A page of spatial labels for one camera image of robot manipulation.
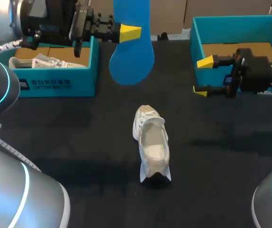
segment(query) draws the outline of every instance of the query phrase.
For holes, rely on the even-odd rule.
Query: cable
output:
[[[0,53],[3,51],[9,51],[9,50],[20,48],[21,42],[22,42],[22,39],[19,39],[16,41],[9,42],[7,44],[0,45]]]
[[[15,157],[19,158],[23,163],[41,172],[41,170],[34,163],[32,163],[27,157],[25,157],[23,154],[18,152],[16,149],[14,149],[12,146],[8,145],[1,139],[0,139],[0,145],[4,147],[7,151],[9,151],[11,154],[13,154]]]
[[[271,10],[272,10],[272,3],[271,3],[271,6],[270,6],[270,9],[269,9],[269,13],[268,13],[268,14],[271,13]]]

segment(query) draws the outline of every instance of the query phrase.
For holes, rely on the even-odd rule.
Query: teal shoe box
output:
[[[197,61],[205,57],[204,44],[270,43],[272,16],[226,16],[193,18],[190,51],[197,86],[222,86],[232,66],[198,69]]]
[[[40,44],[39,47],[63,46]],[[95,95],[99,41],[92,37],[82,47],[90,48],[88,67],[13,69],[20,81],[20,97],[91,97]],[[16,50],[0,54],[0,62],[8,66]]]

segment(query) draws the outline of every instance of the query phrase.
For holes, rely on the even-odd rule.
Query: white shoe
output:
[[[168,135],[164,124],[165,120],[149,105],[142,105],[136,112],[133,137],[139,142],[140,182],[157,172],[171,180]]]
[[[67,67],[85,67],[81,64],[68,63],[59,59],[38,54],[33,59],[18,59],[11,57],[9,59],[9,68],[67,68]]]

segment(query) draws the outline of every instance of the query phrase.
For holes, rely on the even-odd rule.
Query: black tabletop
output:
[[[100,44],[95,97],[21,98],[0,117],[0,138],[67,189],[69,228],[253,228],[253,192],[272,171],[272,96],[196,95],[189,42],[153,47],[149,76],[121,86],[108,70],[115,45]],[[139,183],[140,105],[166,120],[166,189]]]

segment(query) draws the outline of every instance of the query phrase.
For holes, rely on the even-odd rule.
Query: glowing blue ring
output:
[[[21,203],[19,205],[19,208],[15,214],[15,216],[13,217],[11,223],[9,224],[8,228],[14,228],[14,226],[16,225],[23,209],[24,209],[24,206],[25,206],[25,203],[26,203],[26,199],[27,199],[27,196],[28,196],[28,191],[29,191],[29,172],[27,170],[27,167],[26,165],[24,165],[23,163],[21,163],[23,168],[24,168],[24,171],[25,171],[25,187],[24,187],[24,193],[23,193],[23,196],[22,196],[22,200],[21,200]]]
[[[0,103],[5,99],[5,97],[7,96],[8,94],[8,91],[9,91],[9,87],[10,87],[10,78],[9,78],[9,73],[7,71],[7,69],[4,67],[4,65],[2,63],[0,63],[1,66],[4,68],[4,70],[6,71],[6,74],[7,74],[7,79],[8,79],[8,86],[7,86],[7,90],[6,90],[6,93],[5,95],[2,97],[2,99],[0,99]]]

